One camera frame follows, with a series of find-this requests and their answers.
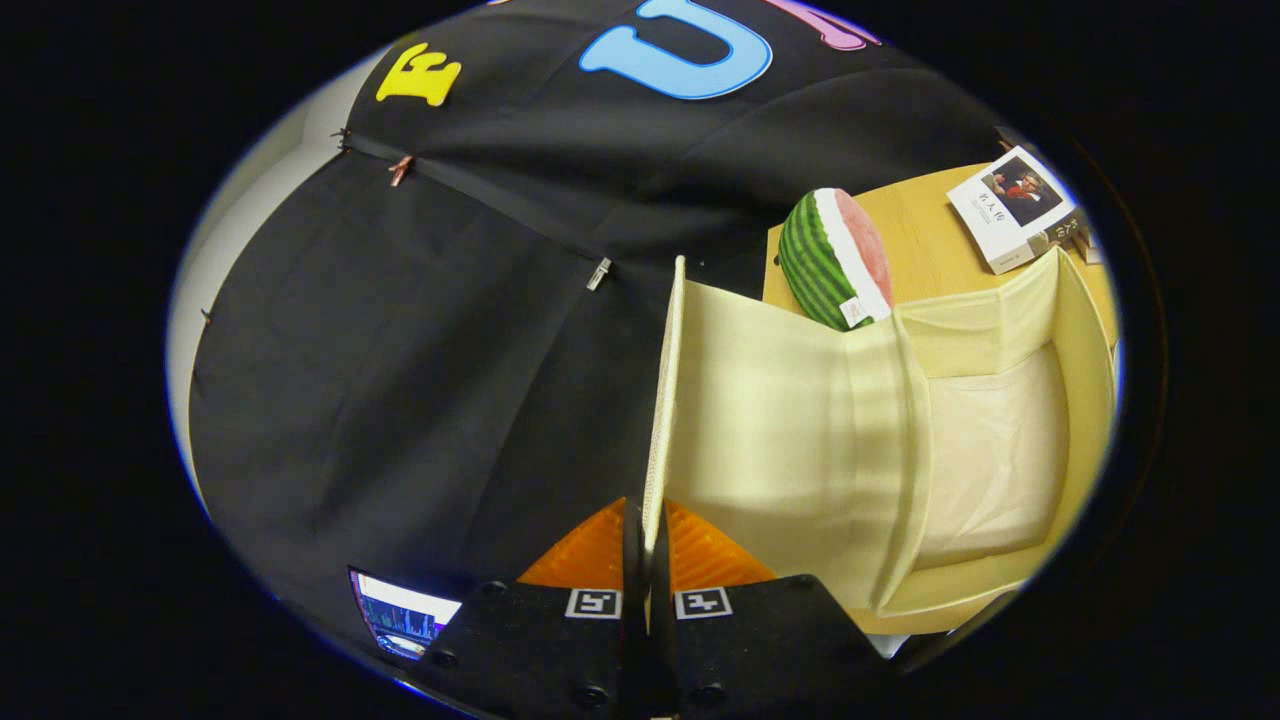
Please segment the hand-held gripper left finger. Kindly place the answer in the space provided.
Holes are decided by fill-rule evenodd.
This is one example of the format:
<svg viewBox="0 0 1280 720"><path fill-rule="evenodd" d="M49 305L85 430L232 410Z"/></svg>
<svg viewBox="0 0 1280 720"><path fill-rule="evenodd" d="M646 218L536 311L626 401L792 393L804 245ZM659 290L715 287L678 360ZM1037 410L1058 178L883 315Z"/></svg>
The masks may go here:
<svg viewBox="0 0 1280 720"><path fill-rule="evenodd" d="M415 680L477 719L637 719L648 597L640 507L618 501L612 588L488 582L428 650Z"/></svg>

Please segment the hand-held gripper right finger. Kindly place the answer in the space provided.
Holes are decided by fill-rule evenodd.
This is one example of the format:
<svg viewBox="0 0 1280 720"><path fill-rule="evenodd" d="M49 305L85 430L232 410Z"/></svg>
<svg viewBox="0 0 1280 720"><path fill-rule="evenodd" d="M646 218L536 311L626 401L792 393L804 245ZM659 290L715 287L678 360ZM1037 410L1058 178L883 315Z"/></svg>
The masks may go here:
<svg viewBox="0 0 1280 720"><path fill-rule="evenodd" d="M664 501L650 638L669 719L852 719L890 664L812 574L778 577Z"/></svg>

